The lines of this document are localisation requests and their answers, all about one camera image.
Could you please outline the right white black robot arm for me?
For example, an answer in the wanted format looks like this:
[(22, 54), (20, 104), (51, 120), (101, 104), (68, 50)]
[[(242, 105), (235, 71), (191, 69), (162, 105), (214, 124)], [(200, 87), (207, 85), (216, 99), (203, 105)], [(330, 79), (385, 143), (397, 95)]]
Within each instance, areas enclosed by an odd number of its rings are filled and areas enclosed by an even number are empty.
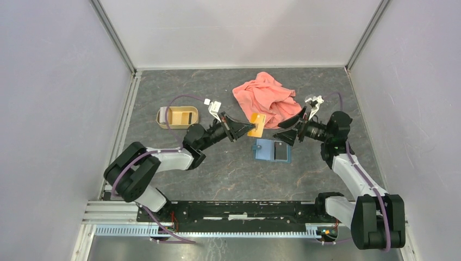
[(403, 248), (406, 220), (403, 198), (390, 194), (360, 165), (348, 141), (352, 118), (335, 111), (327, 123), (317, 122), (303, 108), (297, 115), (278, 124), (274, 138), (294, 145), (311, 138), (321, 143), (321, 156), (328, 167), (346, 184), (354, 202), (335, 192), (321, 193), (314, 215), (321, 222), (335, 218), (350, 229), (360, 250)]

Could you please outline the blue card holder wallet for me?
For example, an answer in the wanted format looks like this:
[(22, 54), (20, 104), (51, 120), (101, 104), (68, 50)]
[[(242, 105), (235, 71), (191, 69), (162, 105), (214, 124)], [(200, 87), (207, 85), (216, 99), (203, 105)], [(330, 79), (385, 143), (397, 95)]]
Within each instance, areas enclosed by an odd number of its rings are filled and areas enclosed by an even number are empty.
[(278, 140), (257, 139), (255, 144), (252, 145), (252, 151), (256, 160), (263, 160), (269, 162), (291, 163), (291, 146), (288, 146), (288, 160), (276, 161), (274, 160), (274, 142)]

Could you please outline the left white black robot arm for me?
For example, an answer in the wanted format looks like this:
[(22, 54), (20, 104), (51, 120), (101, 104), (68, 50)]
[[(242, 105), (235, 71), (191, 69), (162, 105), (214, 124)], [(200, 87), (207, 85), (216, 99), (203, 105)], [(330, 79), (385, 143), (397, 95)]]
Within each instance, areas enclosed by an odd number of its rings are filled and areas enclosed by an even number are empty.
[(151, 186), (158, 172), (197, 168), (206, 158), (203, 151), (218, 142), (238, 140), (251, 130), (254, 123), (234, 120), (226, 113), (205, 128), (199, 123), (190, 125), (179, 148), (154, 149), (136, 141), (131, 143), (105, 169), (103, 177), (111, 187), (111, 193), (119, 195), (125, 202), (135, 202), (150, 210), (157, 221), (170, 217), (168, 199), (157, 188)]

